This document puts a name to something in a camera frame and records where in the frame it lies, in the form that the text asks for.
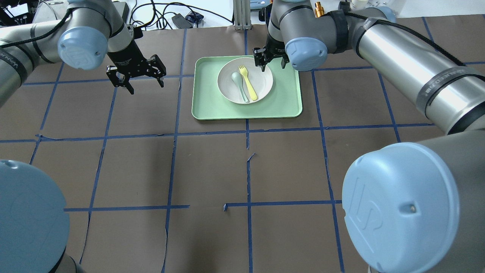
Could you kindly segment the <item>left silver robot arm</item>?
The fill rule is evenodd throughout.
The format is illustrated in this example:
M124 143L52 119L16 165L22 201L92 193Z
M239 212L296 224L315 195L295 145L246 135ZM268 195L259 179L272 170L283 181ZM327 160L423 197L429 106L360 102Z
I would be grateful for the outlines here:
M1 29L1 105L42 64L64 62L84 71L107 56L114 87L135 90L129 80L148 76L161 87L166 68L145 58L133 29L111 0L70 0L60 20ZM70 217L57 184L28 163L1 160L1 272L82 273L66 252Z

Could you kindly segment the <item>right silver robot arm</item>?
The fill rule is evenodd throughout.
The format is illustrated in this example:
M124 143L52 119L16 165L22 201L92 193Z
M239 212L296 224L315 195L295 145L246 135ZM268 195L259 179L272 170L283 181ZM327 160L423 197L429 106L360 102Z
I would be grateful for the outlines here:
M255 273L364 273L347 232L344 175L366 152L442 136L404 95L351 52L299 73L295 119L251 121Z

